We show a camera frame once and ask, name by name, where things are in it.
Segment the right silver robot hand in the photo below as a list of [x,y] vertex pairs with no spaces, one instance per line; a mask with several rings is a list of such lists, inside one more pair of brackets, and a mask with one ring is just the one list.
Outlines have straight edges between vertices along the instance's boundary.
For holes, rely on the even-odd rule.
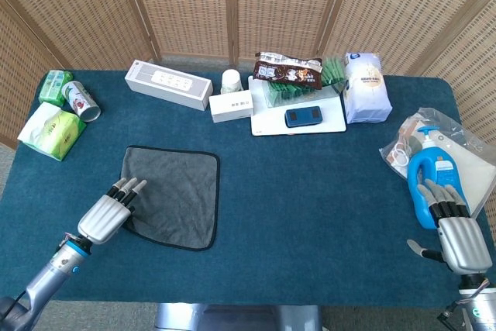
[[442,249],[430,250],[411,239],[407,240],[409,248],[420,257],[445,263],[458,275],[486,273],[493,265],[487,244],[458,191],[451,184],[441,186],[430,179],[418,184],[416,191],[426,202]]

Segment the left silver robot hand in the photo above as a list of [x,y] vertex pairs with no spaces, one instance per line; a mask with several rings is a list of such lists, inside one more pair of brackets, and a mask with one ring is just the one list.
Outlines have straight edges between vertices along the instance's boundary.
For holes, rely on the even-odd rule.
[[79,235],[93,244],[108,242],[133,214],[131,202],[146,184],[145,179],[120,178],[80,219]]

